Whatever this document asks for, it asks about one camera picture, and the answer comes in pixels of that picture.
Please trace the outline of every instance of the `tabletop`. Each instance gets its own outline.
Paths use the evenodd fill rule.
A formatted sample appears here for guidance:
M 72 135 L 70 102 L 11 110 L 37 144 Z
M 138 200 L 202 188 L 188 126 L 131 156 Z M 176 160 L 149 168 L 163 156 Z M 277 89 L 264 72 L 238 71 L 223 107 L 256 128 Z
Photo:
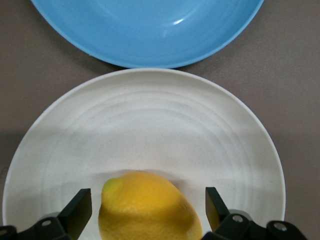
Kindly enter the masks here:
M 320 238 L 319 62 L 319 0 L 265 0 L 225 48 L 177 68 L 225 88 L 259 118 L 283 167 L 285 220 L 310 240 Z M 70 44 L 31 1 L 0 1 L 1 193 L 14 153 L 39 115 L 74 87 L 122 69 Z

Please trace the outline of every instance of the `lemon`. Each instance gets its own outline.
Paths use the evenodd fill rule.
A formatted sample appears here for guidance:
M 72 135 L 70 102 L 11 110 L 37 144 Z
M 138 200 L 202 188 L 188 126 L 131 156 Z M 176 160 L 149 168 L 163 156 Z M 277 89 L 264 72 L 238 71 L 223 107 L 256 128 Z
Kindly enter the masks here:
M 200 240 L 202 226 L 186 197 L 167 179 L 131 171 L 102 188 L 103 240 Z

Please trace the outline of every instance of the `blue plate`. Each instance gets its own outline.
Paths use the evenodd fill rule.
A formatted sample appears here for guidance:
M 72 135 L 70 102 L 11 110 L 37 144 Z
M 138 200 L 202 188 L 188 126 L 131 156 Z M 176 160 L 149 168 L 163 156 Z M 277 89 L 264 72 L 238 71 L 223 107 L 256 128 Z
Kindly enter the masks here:
M 126 68 L 177 68 L 235 39 L 263 0 L 32 0 L 70 43 Z

